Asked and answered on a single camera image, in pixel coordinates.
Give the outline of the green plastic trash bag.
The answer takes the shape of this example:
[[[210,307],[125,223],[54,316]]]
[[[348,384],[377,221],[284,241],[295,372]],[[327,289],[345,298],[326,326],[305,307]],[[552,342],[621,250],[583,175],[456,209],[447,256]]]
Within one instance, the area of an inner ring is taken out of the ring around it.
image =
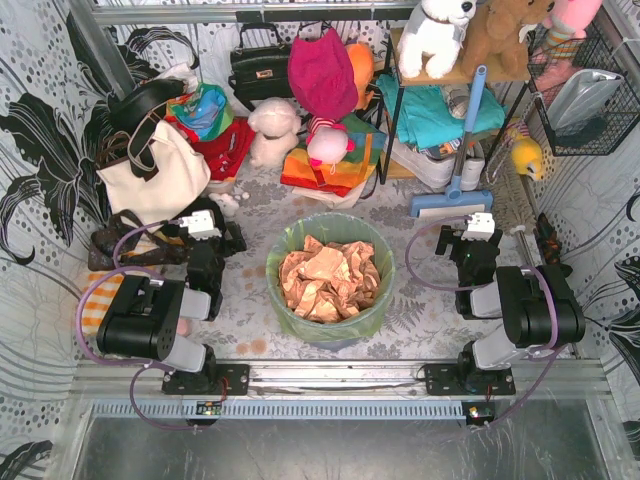
[[[266,258],[268,294],[282,331],[312,344],[378,332],[395,275],[394,254],[380,233],[336,212],[294,222]]]

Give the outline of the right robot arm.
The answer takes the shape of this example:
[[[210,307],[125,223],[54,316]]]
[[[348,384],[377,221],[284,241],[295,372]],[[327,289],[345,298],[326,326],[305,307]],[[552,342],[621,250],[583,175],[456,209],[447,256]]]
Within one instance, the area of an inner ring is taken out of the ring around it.
[[[545,359],[580,342],[586,320],[558,265],[498,266],[502,231],[481,238],[466,229],[441,228],[435,253],[457,268],[456,309],[467,320],[498,319],[498,327],[468,342],[455,363],[426,370],[429,394],[473,396],[516,393],[511,364]]]

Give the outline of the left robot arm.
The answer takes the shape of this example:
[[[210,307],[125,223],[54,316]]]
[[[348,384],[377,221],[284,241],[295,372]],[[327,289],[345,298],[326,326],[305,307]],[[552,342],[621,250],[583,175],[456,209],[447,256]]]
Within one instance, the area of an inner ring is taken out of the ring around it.
[[[195,243],[184,280],[125,276],[98,328],[99,351],[160,367],[161,391],[166,395],[245,395],[247,364],[218,364],[211,346],[179,331],[181,319],[215,319],[223,299],[225,259],[245,250],[241,228],[232,222],[220,235]]]

